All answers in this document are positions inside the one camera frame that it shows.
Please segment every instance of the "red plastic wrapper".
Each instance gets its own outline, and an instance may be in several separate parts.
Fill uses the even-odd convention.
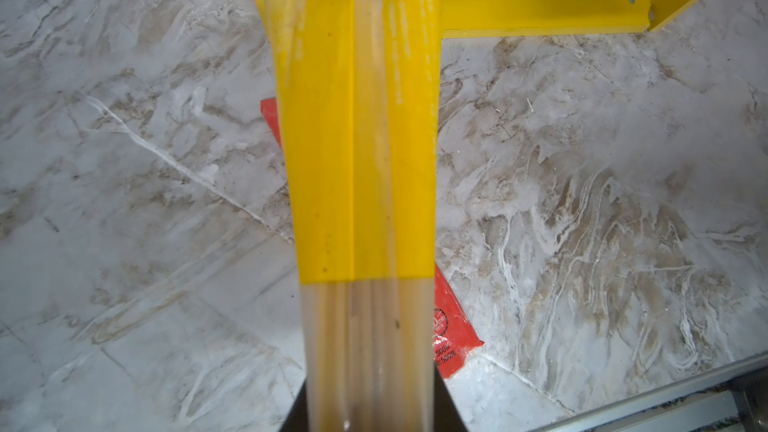
[[[261,101],[261,115],[281,148],[280,126],[277,119],[277,99]],[[440,375],[447,379],[464,367],[467,354],[485,342],[478,338],[464,309],[456,299],[451,285],[435,264],[435,362]]]

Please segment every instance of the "circular logo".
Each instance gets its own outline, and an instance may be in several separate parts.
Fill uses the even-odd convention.
[[[435,335],[443,335],[448,330],[448,318],[446,312],[435,309]]]

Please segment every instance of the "marble tile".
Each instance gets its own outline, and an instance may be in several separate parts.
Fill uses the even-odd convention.
[[[436,261],[471,430],[768,349],[768,0],[443,43]],[[0,1],[0,428],[276,430],[303,375],[253,0]]]

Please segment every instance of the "silver metal edge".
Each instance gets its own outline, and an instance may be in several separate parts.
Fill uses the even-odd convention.
[[[716,369],[708,370],[674,384],[649,390],[642,394],[605,405],[601,408],[584,412],[575,417],[545,425],[531,432],[583,432],[599,425],[613,422],[620,418],[642,412],[643,410],[685,397],[686,395],[714,387],[728,380],[733,380],[749,372],[768,367],[768,352],[754,355],[744,360]]]

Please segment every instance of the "marble surface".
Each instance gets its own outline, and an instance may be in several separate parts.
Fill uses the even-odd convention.
[[[471,430],[768,349],[766,11],[444,41]],[[253,0],[3,0],[0,50],[0,429],[276,430],[305,371]]]

